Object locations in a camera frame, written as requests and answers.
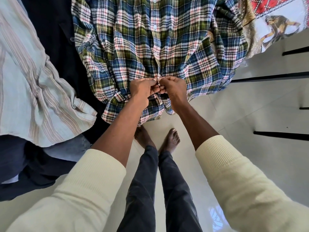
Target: yellow sweater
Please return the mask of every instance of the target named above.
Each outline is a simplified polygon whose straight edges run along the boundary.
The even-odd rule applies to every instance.
[[[293,202],[222,136],[206,140],[195,155],[233,229],[309,231],[309,208]],[[7,231],[102,232],[125,174],[110,155],[88,150],[53,195],[19,216]]]

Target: white tile floor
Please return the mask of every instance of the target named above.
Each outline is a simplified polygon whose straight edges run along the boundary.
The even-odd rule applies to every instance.
[[[246,60],[238,69],[235,78],[309,71],[309,53],[281,56],[285,50],[308,46],[308,36],[309,31],[305,31],[277,42],[265,53]],[[258,136],[253,135],[253,131],[309,133],[309,111],[298,109],[300,106],[309,106],[308,82],[309,79],[296,79],[236,83],[214,95],[198,97],[191,101],[202,117],[261,168],[288,196],[307,206],[309,142]],[[145,124],[157,147],[160,147],[164,140],[163,134],[172,127],[178,130],[181,139],[173,157],[191,189],[203,231],[231,231],[194,156],[193,145],[180,118],[164,113],[160,120]],[[134,141],[127,164],[127,175],[112,206],[105,232],[116,231],[122,219],[126,193],[142,154],[143,149]],[[0,231],[4,231],[19,214],[38,199],[50,195],[53,189],[54,186],[30,192],[10,202],[0,203]],[[165,208],[159,175],[154,206],[157,231],[163,232]]]

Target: person's left hand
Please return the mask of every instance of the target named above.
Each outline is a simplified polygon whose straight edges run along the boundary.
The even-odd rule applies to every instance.
[[[149,104],[148,97],[159,91],[157,81],[152,78],[142,78],[130,82],[131,97],[140,99],[144,108]]]

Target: foot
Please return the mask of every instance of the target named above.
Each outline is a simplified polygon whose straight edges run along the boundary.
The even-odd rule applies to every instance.
[[[180,139],[179,139],[179,136],[178,136],[178,132],[176,131],[176,129],[171,129],[160,150],[159,150],[159,155],[164,152],[164,151],[169,151],[171,154],[172,152],[176,149],[177,145],[180,143]]]
[[[134,138],[144,149],[148,145],[151,145],[154,148],[156,148],[155,144],[151,140],[147,130],[144,128],[143,125],[141,127],[137,127],[136,128],[136,131],[135,131],[135,134],[134,134]]]

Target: person's left arm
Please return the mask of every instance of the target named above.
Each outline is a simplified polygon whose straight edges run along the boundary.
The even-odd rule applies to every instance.
[[[155,80],[130,84],[131,99],[106,132],[69,172],[52,196],[38,201],[7,231],[102,231],[126,174],[134,132]]]

